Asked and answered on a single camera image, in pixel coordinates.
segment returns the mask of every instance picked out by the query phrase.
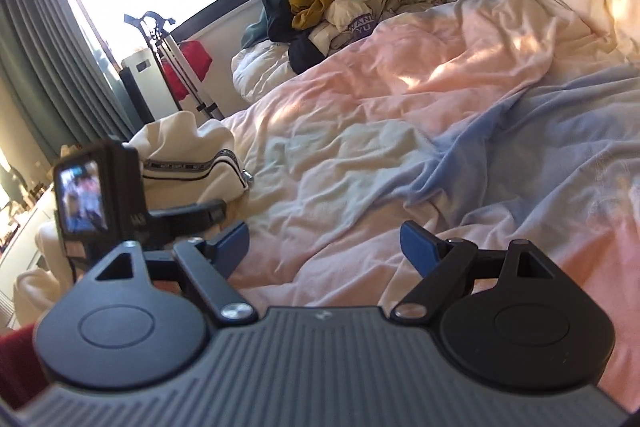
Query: sunlight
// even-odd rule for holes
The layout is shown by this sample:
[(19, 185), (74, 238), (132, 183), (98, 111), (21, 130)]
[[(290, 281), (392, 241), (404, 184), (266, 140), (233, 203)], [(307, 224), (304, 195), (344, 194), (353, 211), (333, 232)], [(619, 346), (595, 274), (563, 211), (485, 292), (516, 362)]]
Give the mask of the sunlight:
[(611, 15), (617, 20), (628, 16), (629, 0), (611, 0)]
[(433, 73), (430, 74), (429, 80), (433, 80), (434, 78), (439, 77), (441, 74), (443, 74), (450, 67), (452, 67), (452, 66), (448, 62), (444, 62), (443, 64), (439, 65), (437, 68), (435, 68), (433, 70)]
[(412, 78), (410, 76), (399, 76), (400, 80), (402, 80), (407, 87), (415, 87), (420, 84), (420, 78)]
[(487, 60), (488, 58), (493, 57), (495, 54), (497, 54), (502, 48), (503, 46), (498, 44), (485, 50), (478, 50), (473, 55), (465, 59), (466, 63), (474, 64), (476, 62)]
[(258, 131), (262, 126), (262, 122), (264, 121), (264, 112), (255, 115), (254, 118), (254, 129)]
[(531, 35), (522, 35), (511, 38), (513, 47), (524, 53), (537, 53), (540, 50), (540, 43)]
[(297, 112), (300, 104), (298, 102), (287, 103), (283, 107), (279, 108), (271, 117), (271, 122), (278, 123), (280, 120), (287, 118), (291, 113)]

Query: white bag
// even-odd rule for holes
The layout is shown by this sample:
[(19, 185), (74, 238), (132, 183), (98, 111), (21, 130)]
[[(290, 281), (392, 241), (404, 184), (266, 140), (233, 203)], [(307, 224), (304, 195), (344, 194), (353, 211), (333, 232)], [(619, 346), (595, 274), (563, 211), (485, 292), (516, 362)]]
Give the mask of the white bag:
[[(149, 210), (214, 199), (228, 203), (242, 196), (252, 180), (233, 152), (231, 131), (218, 120), (197, 127), (194, 114), (188, 111), (145, 125), (129, 144), (140, 155)], [(202, 235), (212, 237), (218, 231), (213, 227)], [(46, 311), (43, 307), (53, 304), (52, 296), (62, 297), (73, 286), (53, 222), (40, 227), (36, 245), (51, 272), (46, 277), (28, 273), (15, 281), (15, 314), (22, 325), (32, 323), (36, 314)]]

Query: metal screw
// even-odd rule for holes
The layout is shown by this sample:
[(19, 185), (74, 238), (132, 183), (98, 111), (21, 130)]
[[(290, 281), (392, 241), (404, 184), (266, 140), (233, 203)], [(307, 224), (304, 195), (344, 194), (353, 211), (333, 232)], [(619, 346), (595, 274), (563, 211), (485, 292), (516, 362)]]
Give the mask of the metal screw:
[(251, 187), (254, 184), (254, 177), (247, 170), (242, 171), (242, 178), (244, 178), (244, 182)]
[(246, 302), (234, 302), (227, 304), (220, 310), (220, 313), (230, 321), (241, 321), (250, 317), (254, 313), (254, 309)]
[(427, 308), (417, 302), (405, 302), (394, 310), (396, 317), (414, 321), (423, 318), (427, 314)]

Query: camera screen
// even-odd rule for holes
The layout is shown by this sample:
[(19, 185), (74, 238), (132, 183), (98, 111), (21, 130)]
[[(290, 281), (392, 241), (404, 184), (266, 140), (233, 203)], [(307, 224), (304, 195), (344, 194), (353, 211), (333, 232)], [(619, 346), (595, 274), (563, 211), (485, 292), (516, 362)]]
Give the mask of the camera screen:
[(98, 164), (89, 161), (60, 172), (56, 190), (61, 191), (59, 209), (66, 233), (106, 232)]

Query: wrinkled bedsheet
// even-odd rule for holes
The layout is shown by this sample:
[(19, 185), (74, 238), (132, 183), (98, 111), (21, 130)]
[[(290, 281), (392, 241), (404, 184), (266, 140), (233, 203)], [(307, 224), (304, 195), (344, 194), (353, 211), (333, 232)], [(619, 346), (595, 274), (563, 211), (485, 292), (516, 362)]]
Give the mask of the wrinkled bedsheet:
[(525, 237), (610, 315), (601, 386), (640, 406), (640, 72), (624, 14), (591, 2), (397, 16), (228, 118), (255, 177), (229, 207), (252, 240), (234, 286), (262, 312), (388, 310), (419, 279), (404, 220), (481, 248)]

